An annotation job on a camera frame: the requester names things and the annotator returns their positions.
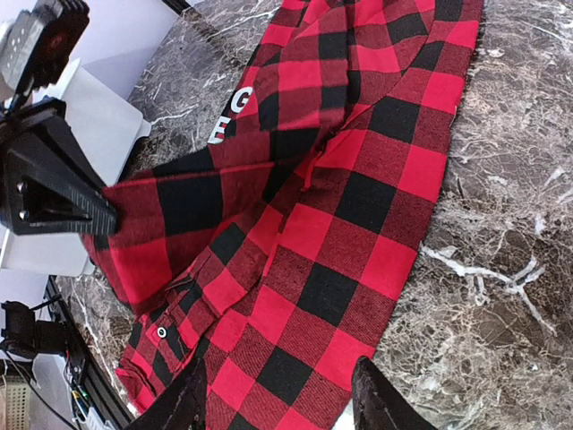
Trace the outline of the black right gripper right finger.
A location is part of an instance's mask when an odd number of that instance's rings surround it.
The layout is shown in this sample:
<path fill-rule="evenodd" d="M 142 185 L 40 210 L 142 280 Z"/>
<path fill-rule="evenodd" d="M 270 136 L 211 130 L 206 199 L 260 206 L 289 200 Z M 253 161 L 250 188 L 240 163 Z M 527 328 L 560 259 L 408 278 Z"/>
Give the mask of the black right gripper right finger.
<path fill-rule="evenodd" d="M 395 389 L 370 358 L 358 358 L 352 375 L 355 429 L 436 430 Z"/>

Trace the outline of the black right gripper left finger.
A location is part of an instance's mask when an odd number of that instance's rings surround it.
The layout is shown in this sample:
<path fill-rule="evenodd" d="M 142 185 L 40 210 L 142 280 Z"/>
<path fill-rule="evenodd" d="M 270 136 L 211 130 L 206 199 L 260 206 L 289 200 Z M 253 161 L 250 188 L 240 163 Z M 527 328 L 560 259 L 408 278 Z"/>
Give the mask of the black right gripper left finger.
<path fill-rule="evenodd" d="M 207 389 L 205 362 L 195 357 L 151 407 L 124 429 L 205 430 Z"/>

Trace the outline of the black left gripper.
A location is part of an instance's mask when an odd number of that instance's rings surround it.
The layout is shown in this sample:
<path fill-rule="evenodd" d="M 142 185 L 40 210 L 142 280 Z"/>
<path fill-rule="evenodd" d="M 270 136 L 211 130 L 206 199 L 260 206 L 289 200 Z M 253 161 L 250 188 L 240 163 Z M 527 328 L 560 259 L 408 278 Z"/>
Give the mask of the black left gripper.
<path fill-rule="evenodd" d="M 65 111 L 47 98 L 1 114 L 1 224 L 19 236 L 117 231 L 117 212 Z"/>

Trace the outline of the red black plaid shirt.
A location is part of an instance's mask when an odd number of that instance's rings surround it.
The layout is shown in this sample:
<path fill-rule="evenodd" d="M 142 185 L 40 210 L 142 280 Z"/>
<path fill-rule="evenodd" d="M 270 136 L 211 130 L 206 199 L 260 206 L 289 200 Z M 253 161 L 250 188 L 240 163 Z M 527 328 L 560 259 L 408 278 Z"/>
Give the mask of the red black plaid shirt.
<path fill-rule="evenodd" d="M 480 1 L 285 1 L 207 145 L 108 187 L 142 415 L 193 358 L 206 429 L 331 429 L 438 201 Z"/>

